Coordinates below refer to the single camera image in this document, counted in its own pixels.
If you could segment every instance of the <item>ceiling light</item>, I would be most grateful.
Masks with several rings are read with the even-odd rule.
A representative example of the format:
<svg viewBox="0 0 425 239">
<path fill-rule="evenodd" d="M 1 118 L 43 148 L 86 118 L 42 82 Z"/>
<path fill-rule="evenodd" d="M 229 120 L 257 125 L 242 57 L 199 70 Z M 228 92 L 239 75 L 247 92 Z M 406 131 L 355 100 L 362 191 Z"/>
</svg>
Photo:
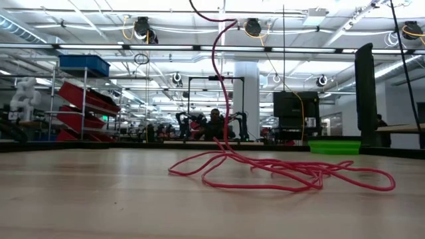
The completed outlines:
<svg viewBox="0 0 425 239">
<path fill-rule="evenodd" d="M 0 48 L 23 48 L 23 49 L 52 49 L 51 44 L 14 44 L 0 43 Z"/>
<path fill-rule="evenodd" d="M 357 49 L 344 49 L 343 53 L 345 54 L 354 54 L 357 52 Z"/>
<path fill-rule="evenodd" d="M 144 114 L 135 114 L 135 113 L 131 113 L 133 116 L 135 116 L 135 117 L 145 117 L 145 115 Z"/>
<path fill-rule="evenodd" d="M 42 78 L 35 78 L 35 80 L 37 81 L 38 84 L 42 84 L 42 85 L 45 85 L 45 86 L 51 86 L 52 85 L 52 82 L 50 80 L 45 80 L 45 79 L 42 79 Z"/>
<path fill-rule="evenodd" d="M 132 50 L 193 50 L 193 46 L 173 45 L 135 45 L 130 46 Z"/>
<path fill-rule="evenodd" d="M 6 74 L 6 75 L 10 75 L 10 73 L 8 73 L 8 72 L 6 72 L 6 71 L 4 71 L 4 70 L 0 70 L 0 73 L 2 73 L 2 74 Z"/>
<path fill-rule="evenodd" d="M 92 49 L 92 50 L 119 50 L 122 49 L 121 45 L 88 45 L 88 44 L 61 44 L 62 49 Z"/>
<path fill-rule="evenodd" d="M 305 16 L 304 26 L 319 26 L 326 18 L 326 9 L 308 9 L 307 16 Z"/>
<path fill-rule="evenodd" d="M 335 53 L 332 48 L 283 48 L 274 47 L 272 52 L 300 52 L 300 53 Z"/>
<path fill-rule="evenodd" d="M 375 49 L 372 50 L 372 54 L 398 54 L 400 53 L 400 50 L 398 49 Z"/>
<path fill-rule="evenodd" d="M 201 50 L 212 50 L 212 46 L 201 46 Z M 262 52 L 264 47 L 250 46 L 216 46 L 215 50 L 219 51 L 240 51 L 240 52 Z"/>
<path fill-rule="evenodd" d="M 332 94 L 331 93 L 327 93 L 326 95 L 322 96 L 321 98 L 326 98 L 326 97 L 330 97 Z"/>
</svg>

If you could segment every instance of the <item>wooden table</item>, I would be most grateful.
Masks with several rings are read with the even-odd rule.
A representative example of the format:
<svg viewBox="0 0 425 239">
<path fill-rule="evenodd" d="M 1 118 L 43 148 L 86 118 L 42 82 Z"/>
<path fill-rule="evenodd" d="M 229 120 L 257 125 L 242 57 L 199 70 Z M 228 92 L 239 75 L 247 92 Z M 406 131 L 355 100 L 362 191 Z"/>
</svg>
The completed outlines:
<svg viewBox="0 0 425 239">
<path fill-rule="evenodd" d="M 200 175 L 168 175 L 198 151 L 72 149 L 0 154 L 0 238 L 424 238 L 425 161 L 375 156 L 241 152 L 285 160 L 355 160 L 392 173 L 396 190 L 378 193 L 336 178 L 308 193 L 214 189 Z M 190 170 L 204 160 L 180 167 Z M 388 182 L 369 173 L 366 183 Z M 228 183 L 289 179 L 227 161 L 209 177 Z"/>
<path fill-rule="evenodd" d="M 420 124 L 422 131 L 425 130 L 425 123 Z M 377 132 L 389 132 L 389 133 L 418 133 L 417 125 L 390 125 L 386 127 L 379 127 Z"/>
</svg>

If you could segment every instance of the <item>black cable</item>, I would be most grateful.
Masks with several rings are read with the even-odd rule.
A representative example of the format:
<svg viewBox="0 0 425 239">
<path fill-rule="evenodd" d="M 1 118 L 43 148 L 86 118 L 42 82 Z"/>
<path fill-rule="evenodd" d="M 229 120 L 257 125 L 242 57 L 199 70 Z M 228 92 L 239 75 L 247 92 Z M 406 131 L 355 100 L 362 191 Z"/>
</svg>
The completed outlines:
<svg viewBox="0 0 425 239">
<path fill-rule="evenodd" d="M 135 79 L 137 78 L 137 70 L 139 69 L 139 67 L 141 65 L 144 65 L 144 64 L 149 63 L 150 61 L 151 61 L 151 59 L 146 54 L 144 54 L 144 53 L 139 53 L 139 54 L 137 54 L 137 55 L 134 56 L 134 63 L 137 64 L 137 67 L 136 67 L 135 72 L 134 72 L 134 78 Z"/>
<path fill-rule="evenodd" d="M 395 27 L 396 27 L 398 42 L 401 42 L 400 29 L 398 27 L 396 11 L 395 11 L 395 8 L 394 8 L 394 4 L 392 3 L 392 0 L 390 0 L 390 4 L 391 4 L 392 17 L 394 19 L 394 24 L 395 24 Z M 418 112 L 416 111 L 416 107 L 414 105 L 415 101 L 414 101 L 414 98 L 413 98 L 412 84 L 410 83 L 409 72 L 407 70 L 406 57 L 404 55 L 403 44 L 399 44 L 398 46 L 400 47 L 400 51 L 401 51 L 401 58 L 402 58 L 402 61 L 403 61 L 404 74 L 406 75 L 406 82 L 407 82 L 407 86 L 408 86 L 408 89 L 409 89 L 410 103 L 412 104 L 414 121 L 416 122 L 416 126 L 418 127 L 419 134 L 421 134 L 422 129 L 420 128 Z"/>
</svg>

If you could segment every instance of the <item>yellow cable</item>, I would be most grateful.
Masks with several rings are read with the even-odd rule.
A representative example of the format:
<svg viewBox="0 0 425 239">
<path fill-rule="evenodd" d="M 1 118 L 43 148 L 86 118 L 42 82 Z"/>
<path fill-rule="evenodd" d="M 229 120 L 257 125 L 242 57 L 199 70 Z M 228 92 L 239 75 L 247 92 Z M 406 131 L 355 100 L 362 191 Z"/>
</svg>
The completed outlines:
<svg viewBox="0 0 425 239">
<path fill-rule="evenodd" d="M 420 41 L 422 41 L 422 44 L 425 45 L 425 40 L 422 38 L 422 37 L 425 37 L 425 34 L 416 34 L 416 33 L 408 32 L 408 31 L 406 31 L 406 27 L 407 26 L 404 26 L 402 28 L 402 30 L 403 30 L 404 33 L 409 34 L 410 36 L 419 37 L 420 38 Z"/>
<path fill-rule="evenodd" d="M 131 37 L 127 37 L 127 35 L 126 35 L 126 30 L 124 29 L 124 27 L 126 26 L 126 22 L 127 22 L 127 17 L 124 17 L 124 24 L 123 24 L 123 29 L 122 29 L 122 34 L 123 34 L 123 36 L 127 39 L 127 40 L 133 40 L 133 37 L 134 37 L 134 25 L 135 25 L 135 22 L 133 23 L 133 28 L 131 29 Z"/>
<path fill-rule="evenodd" d="M 402 30 L 403 30 L 403 32 L 404 33 L 407 33 L 407 34 L 409 34 L 409 35 L 411 35 L 411 36 L 415 36 L 415 37 L 425 37 L 425 34 L 416 34 L 416 33 L 411 33 L 411 32 L 408 32 L 408 31 L 406 31 L 405 30 L 405 28 L 406 28 L 407 26 L 404 26 L 403 28 L 402 28 Z"/>
<path fill-rule="evenodd" d="M 260 39 L 260 41 L 261 41 L 261 45 L 264 47 L 264 42 L 263 42 L 263 37 L 265 36 L 265 35 L 268 35 L 268 32 L 269 32 L 269 30 L 270 30 L 270 25 L 268 25 L 268 29 L 267 29 L 267 33 L 266 34 L 264 34 L 264 35 L 262 35 L 261 37 L 254 37 L 254 36 L 252 36 L 252 35 L 249 35 L 249 33 L 247 33 L 246 31 L 245 31 L 245 33 L 249 36 L 249 37 L 254 37 L 254 38 L 259 38 Z M 266 56 L 267 56 L 267 59 L 268 59 L 268 61 L 270 62 L 270 64 L 272 65 L 272 68 L 273 68 L 273 70 L 274 70 L 274 72 L 276 73 L 276 75 L 278 75 L 279 76 L 279 74 L 278 74 L 278 71 L 276 70 L 276 68 L 274 67 L 274 65 L 273 65 L 273 63 L 272 63 L 272 61 L 270 60 L 270 57 L 268 57 L 268 54 L 266 53 Z M 299 101 L 301 102 L 301 116 L 302 116 L 302 122 L 303 122 L 303 125 L 302 125 L 302 131 L 301 131 L 301 143 L 303 142 L 303 140 L 304 140 L 304 131 L 305 131 L 305 117 L 304 117 L 304 103 L 303 103 L 303 100 L 301 99 L 301 97 L 300 96 L 298 96 L 298 94 L 297 94 L 297 92 L 294 92 L 293 90 L 291 90 L 291 88 L 289 88 L 284 82 L 282 82 L 284 85 L 285 85 L 285 87 L 286 88 L 288 88 L 292 93 L 294 93 L 294 95 L 296 95 L 297 96 L 297 98 L 299 99 Z"/>
</svg>

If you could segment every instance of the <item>black monitor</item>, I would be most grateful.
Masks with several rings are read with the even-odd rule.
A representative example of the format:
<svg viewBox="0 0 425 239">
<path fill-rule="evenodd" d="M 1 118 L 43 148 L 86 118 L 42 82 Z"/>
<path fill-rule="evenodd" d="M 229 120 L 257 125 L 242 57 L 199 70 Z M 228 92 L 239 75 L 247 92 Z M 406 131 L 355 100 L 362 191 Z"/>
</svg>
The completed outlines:
<svg viewBox="0 0 425 239">
<path fill-rule="evenodd" d="M 317 115 L 319 95 L 317 92 L 297 92 L 303 101 L 304 117 L 314 118 Z M 301 119 L 301 101 L 292 92 L 273 93 L 273 115 L 279 118 Z"/>
</svg>

